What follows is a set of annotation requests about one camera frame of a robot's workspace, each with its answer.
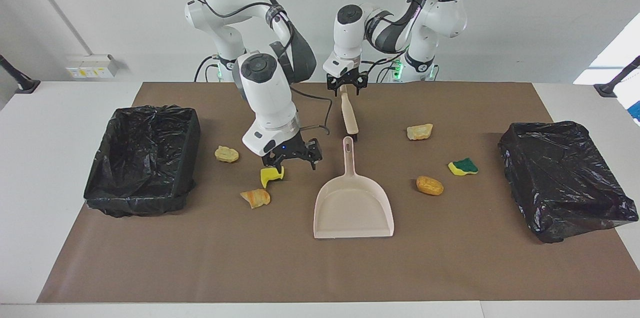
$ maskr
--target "yellow sponge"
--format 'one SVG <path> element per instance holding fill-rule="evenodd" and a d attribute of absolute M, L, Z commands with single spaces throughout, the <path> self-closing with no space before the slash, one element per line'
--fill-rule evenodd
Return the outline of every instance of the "yellow sponge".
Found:
<path fill-rule="evenodd" d="M 262 182 L 262 186 L 266 189 L 267 183 L 269 181 L 275 181 L 276 179 L 284 178 L 284 167 L 282 167 L 282 173 L 279 173 L 278 170 L 274 167 L 262 168 L 260 170 L 260 181 Z"/>
<path fill-rule="evenodd" d="M 470 158 L 463 159 L 462 161 L 451 162 L 448 164 L 448 168 L 451 173 L 456 176 L 477 175 L 478 167 L 476 167 Z"/>

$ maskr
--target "brown table mat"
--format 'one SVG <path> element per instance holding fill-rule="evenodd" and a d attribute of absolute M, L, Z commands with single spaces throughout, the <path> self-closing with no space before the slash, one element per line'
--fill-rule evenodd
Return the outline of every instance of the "brown table mat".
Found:
<path fill-rule="evenodd" d="M 299 89 L 329 95 L 322 84 Z M 326 102 L 294 96 L 304 125 Z M 239 192 L 261 186 L 261 159 L 242 144 L 254 120 L 233 84 L 145 83 L 134 105 L 195 108 L 202 128 L 187 207 L 152 218 L 83 207 L 38 302 L 406 302 L 638 300 L 640 273 L 615 230 L 543 245 L 530 233 L 503 175 L 498 140 L 512 122 L 550 122 L 531 84 L 373 85 L 352 96 L 361 130 L 356 170 L 386 190 L 393 238 L 313 239 L 316 195 L 343 174 L 344 124 L 336 100 L 320 139 L 324 160 L 286 161 L 272 202 L 254 209 Z M 409 125 L 433 123 L 426 141 Z M 240 161 L 215 160 L 218 145 Z M 452 160 L 480 173 L 455 177 Z M 440 197 L 414 179 L 441 180 Z"/>

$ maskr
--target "black pole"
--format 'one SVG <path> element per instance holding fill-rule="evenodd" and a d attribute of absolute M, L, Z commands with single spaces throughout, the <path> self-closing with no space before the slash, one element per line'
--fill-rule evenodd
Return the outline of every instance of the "black pole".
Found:
<path fill-rule="evenodd" d="M 39 80 L 30 79 L 29 76 L 20 72 L 1 54 L 0 66 L 2 66 L 2 68 L 9 72 L 11 77 L 13 77 L 13 79 L 18 83 L 18 89 L 15 91 L 16 93 L 32 93 L 40 84 Z"/>
<path fill-rule="evenodd" d="M 611 82 L 606 84 L 594 84 L 596 91 L 602 97 L 617 97 L 615 93 L 613 93 L 613 89 L 616 87 L 618 83 L 621 83 L 623 79 L 625 79 L 633 70 L 640 66 L 640 56 L 636 57 L 629 66 L 626 66 L 622 72 L 620 72 Z"/>

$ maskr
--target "black trash bag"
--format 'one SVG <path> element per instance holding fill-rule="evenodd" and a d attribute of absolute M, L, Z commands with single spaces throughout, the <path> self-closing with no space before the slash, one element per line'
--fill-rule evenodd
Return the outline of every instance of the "black trash bag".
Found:
<path fill-rule="evenodd" d="M 638 221 L 636 205 L 582 125 L 512 124 L 498 147 L 511 195 L 540 241 Z"/>
<path fill-rule="evenodd" d="M 195 185 L 200 131 L 192 108 L 117 109 L 93 160 L 87 206 L 113 217 L 184 208 Z"/>

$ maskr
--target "white table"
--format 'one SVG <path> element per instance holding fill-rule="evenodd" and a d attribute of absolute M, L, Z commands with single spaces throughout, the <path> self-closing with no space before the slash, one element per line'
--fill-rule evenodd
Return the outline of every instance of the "white table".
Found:
<path fill-rule="evenodd" d="M 0 111 L 0 317 L 640 317 L 634 302 L 383 304 L 34 304 L 82 206 L 92 157 L 116 108 L 140 83 L 44 82 Z M 590 86 L 536 84 L 556 122 L 585 125 L 627 195 L 640 203 L 640 127 Z M 640 224 L 617 229 L 640 266 Z"/>

